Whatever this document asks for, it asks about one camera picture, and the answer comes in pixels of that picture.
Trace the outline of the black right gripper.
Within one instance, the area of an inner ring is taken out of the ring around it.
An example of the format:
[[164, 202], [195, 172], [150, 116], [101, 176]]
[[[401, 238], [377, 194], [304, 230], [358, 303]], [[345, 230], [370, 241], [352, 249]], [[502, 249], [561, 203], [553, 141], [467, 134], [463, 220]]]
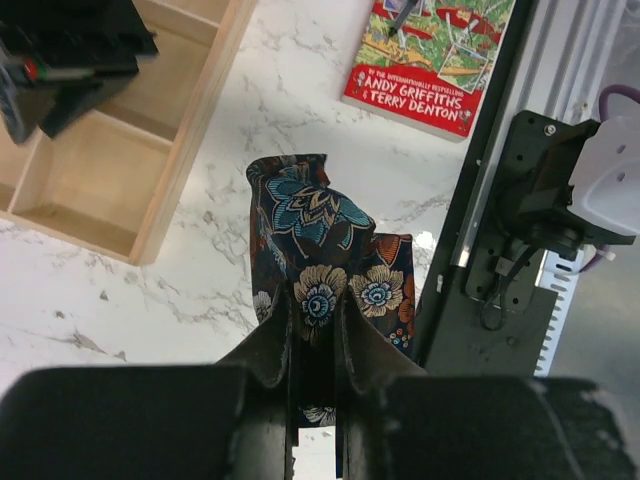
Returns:
[[4, 1], [1, 112], [16, 145], [55, 138], [158, 55], [131, 1]]

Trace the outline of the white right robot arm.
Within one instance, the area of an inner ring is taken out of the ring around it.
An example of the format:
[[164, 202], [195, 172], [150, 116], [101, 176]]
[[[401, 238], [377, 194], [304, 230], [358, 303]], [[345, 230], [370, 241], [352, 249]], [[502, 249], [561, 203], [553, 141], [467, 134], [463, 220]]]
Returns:
[[[255, 5], [132, 1], [154, 59], [109, 99], [50, 136], [1, 137], [1, 216], [132, 265], [155, 261]], [[617, 117], [560, 128], [535, 164], [565, 165], [559, 220], [536, 220], [553, 249], [569, 240], [627, 245], [638, 234], [636, 128]]]

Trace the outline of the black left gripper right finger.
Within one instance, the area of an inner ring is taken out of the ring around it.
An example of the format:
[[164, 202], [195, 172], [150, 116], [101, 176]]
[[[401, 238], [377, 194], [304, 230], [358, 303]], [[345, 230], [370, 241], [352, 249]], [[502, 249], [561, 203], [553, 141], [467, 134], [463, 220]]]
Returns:
[[345, 293], [335, 313], [344, 479], [631, 479], [613, 398], [582, 379], [433, 377]]

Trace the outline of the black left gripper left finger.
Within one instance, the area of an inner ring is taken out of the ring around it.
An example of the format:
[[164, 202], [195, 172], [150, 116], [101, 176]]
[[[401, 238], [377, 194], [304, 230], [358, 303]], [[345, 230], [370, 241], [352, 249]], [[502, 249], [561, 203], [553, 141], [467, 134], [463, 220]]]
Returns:
[[268, 318], [216, 363], [22, 375], [1, 400], [2, 477], [291, 478], [297, 318], [282, 287]]

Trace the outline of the navy floral necktie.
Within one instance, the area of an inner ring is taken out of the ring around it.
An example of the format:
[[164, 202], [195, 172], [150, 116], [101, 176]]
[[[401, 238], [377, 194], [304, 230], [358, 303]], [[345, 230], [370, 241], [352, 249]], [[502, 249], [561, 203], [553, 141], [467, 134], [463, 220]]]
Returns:
[[281, 284], [301, 320], [300, 425], [336, 420], [333, 323], [342, 294], [400, 353], [413, 349], [412, 237], [379, 233], [375, 221], [334, 190], [324, 154], [259, 158], [246, 177], [254, 312], [267, 320]]

